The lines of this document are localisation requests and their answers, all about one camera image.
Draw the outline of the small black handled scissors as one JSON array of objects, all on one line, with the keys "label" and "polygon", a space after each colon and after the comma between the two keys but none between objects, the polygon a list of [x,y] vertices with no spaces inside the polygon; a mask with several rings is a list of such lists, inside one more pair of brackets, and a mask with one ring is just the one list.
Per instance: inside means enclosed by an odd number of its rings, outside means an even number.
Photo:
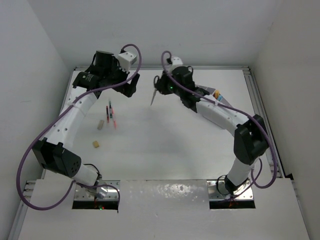
[{"label": "small black handled scissors", "polygon": [[156,83],[157,81],[160,79],[160,77],[158,75],[156,75],[153,79],[153,86],[154,86],[154,90],[153,90],[153,94],[152,94],[152,98],[151,98],[151,102],[150,102],[150,106],[152,106],[153,102],[154,102],[154,99],[156,97],[156,94],[157,94],[157,88],[156,88]]}]

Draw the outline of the green pen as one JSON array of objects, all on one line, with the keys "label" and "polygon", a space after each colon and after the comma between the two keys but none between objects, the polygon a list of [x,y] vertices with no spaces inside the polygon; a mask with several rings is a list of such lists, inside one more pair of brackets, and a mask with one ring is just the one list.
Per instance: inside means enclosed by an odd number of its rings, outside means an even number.
[{"label": "green pen", "polygon": [[109,118],[110,118],[110,119],[113,118],[113,109],[112,109],[112,102],[111,102],[111,100],[108,101],[108,115],[109,115]]}]

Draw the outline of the pink pen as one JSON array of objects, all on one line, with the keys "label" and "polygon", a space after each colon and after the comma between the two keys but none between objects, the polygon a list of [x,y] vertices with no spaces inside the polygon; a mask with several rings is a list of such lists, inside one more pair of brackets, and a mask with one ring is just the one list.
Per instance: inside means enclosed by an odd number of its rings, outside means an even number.
[{"label": "pink pen", "polygon": [[111,107],[111,109],[110,109],[110,118],[112,119],[113,126],[116,129],[117,128],[117,122],[116,122],[115,112],[114,112],[113,107]]}]

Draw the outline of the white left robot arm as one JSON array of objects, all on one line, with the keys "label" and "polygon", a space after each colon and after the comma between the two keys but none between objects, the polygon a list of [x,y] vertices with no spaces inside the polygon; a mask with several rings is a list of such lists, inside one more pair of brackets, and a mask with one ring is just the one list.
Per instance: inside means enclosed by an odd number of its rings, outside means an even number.
[{"label": "white left robot arm", "polygon": [[100,97],[101,88],[115,85],[115,91],[128,98],[133,95],[140,75],[133,76],[131,83],[126,83],[126,80],[130,67],[136,61],[134,53],[124,50],[117,56],[105,51],[94,54],[91,65],[79,72],[72,83],[71,92],[62,109],[64,116],[32,147],[44,169],[82,185],[96,184],[99,173],[84,165],[81,158],[71,151],[73,142],[89,109]]}]

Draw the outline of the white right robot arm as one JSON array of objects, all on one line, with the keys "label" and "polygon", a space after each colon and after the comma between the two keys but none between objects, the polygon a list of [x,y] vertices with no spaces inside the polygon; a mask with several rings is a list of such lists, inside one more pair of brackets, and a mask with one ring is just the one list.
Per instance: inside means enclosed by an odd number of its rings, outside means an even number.
[{"label": "white right robot arm", "polygon": [[258,114],[248,118],[233,110],[215,88],[195,84],[190,66],[179,66],[171,75],[163,72],[161,76],[155,76],[153,85],[162,95],[178,96],[186,108],[232,135],[235,160],[224,177],[225,189],[222,194],[233,194],[244,184],[256,160],[269,147],[265,135],[260,131],[265,128],[263,118]]}]

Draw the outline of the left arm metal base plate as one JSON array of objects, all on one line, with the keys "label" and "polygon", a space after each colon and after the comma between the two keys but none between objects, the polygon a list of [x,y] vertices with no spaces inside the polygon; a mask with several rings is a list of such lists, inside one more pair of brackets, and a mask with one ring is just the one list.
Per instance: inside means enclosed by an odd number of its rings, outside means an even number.
[{"label": "left arm metal base plate", "polygon": [[98,185],[103,185],[97,188],[85,188],[76,185],[74,192],[75,201],[117,201],[119,199],[118,192],[120,191],[119,180],[101,180]]}]

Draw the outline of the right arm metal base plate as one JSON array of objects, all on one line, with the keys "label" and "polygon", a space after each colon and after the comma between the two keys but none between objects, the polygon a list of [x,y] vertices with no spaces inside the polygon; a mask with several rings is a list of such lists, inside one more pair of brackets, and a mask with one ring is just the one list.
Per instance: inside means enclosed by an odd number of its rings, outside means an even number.
[{"label": "right arm metal base plate", "polygon": [[254,195],[252,191],[251,181],[248,179],[231,195],[225,188],[224,180],[207,180],[208,198],[210,201],[222,201],[227,200],[232,196],[235,196],[236,201],[253,201]]}]

